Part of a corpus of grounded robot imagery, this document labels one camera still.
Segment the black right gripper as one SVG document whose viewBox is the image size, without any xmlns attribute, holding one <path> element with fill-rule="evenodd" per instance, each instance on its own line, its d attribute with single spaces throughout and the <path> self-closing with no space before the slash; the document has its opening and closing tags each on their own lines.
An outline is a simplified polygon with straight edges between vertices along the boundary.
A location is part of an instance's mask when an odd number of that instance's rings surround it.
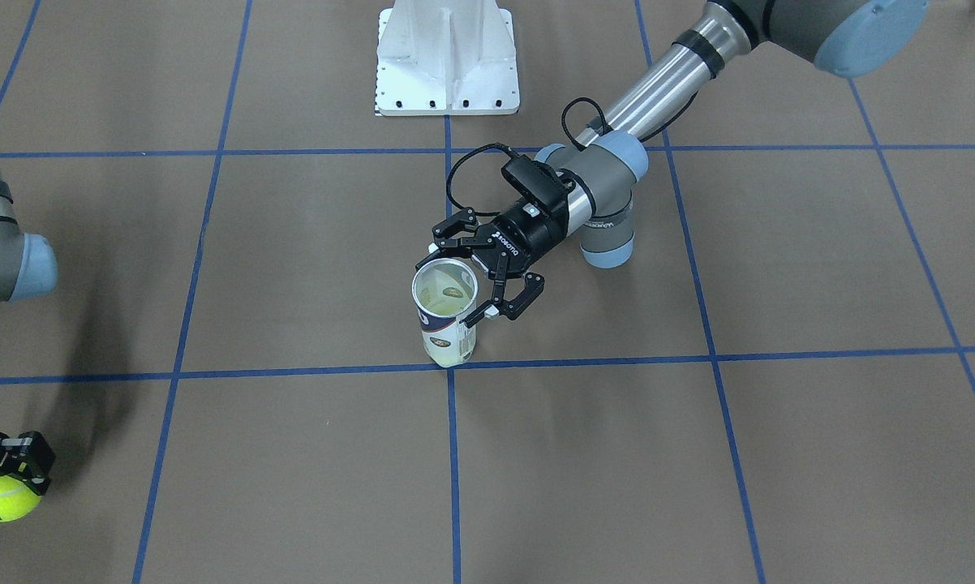
<svg viewBox="0 0 975 584">
<path fill-rule="evenodd" d="M 51 485 L 51 468 L 56 453 L 41 432 L 6 437 L 0 432 L 0 476 L 11 477 L 37 496 L 46 495 Z"/>
</svg>

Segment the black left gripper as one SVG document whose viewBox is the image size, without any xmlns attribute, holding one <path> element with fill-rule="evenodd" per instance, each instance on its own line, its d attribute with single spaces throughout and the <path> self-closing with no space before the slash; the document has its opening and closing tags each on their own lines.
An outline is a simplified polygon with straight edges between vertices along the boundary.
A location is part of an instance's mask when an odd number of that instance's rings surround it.
<svg viewBox="0 0 975 584">
<path fill-rule="evenodd" d="M 532 204 L 533 215 L 525 210 Z M 544 277 L 528 273 L 530 266 L 542 259 L 569 235 L 569 204 L 565 199 L 518 200 L 513 206 L 482 223 L 476 211 L 465 209 L 452 214 L 432 228 L 429 252 L 414 266 L 416 271 L 438 259 L 472 259 L 485 276 L 492 278 L 492 292 L 471 314 L 464 325 L 473 328 L 485 317 L 495 314 L 516 320 L 539 297 Z M 499 258 L 506 254 L 509 265 L 497 277 Z M 524 281 L 523 290 L 512 299 L 504 297 L 507 281 Z"/>
</svg>

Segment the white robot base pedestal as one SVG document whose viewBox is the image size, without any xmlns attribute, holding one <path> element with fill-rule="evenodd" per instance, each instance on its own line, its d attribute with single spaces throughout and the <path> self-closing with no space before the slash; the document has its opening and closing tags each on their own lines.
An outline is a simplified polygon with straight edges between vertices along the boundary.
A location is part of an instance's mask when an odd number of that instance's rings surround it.
<svg viewBox="0 0 975 584">
<path fill-rule="evenodd" d="M 495 1 L 395 1 L 377 18 L 374 114 L 510 115 L 521 106 L 511 11 Z"/>
</svg>

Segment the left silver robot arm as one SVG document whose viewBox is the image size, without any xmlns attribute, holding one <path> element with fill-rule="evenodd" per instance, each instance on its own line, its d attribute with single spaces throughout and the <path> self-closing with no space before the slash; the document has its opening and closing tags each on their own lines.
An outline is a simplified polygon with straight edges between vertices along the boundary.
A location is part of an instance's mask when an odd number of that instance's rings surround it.
<svg viewBox="0 0 975 584">
<path fill-rule="evenodd" d="M 707 2 L 702 18 L 568 145 L 550 145 L 534 157 L 492 145 L 507 156 L 501 174 L 517 202 L 499 213 L 458 204 L 433 226 L 431 251 L 417 267 L 422 276 L 448 264 L 465 269 L 472 260 L 491 281 L 490 296 L 456 307 L 420 306 L 422 328 L 517 319 L 544 288 L 532 265 L 576 234 L 592 266 L 627 262 L 634 250 L 632 190 L 648 170 L 646 141 L 676 121 L 736 56 L 772 43 L 818 70 L 854 79 L 898 54 L 926 11 L 926 1 Z"/>
</svg>

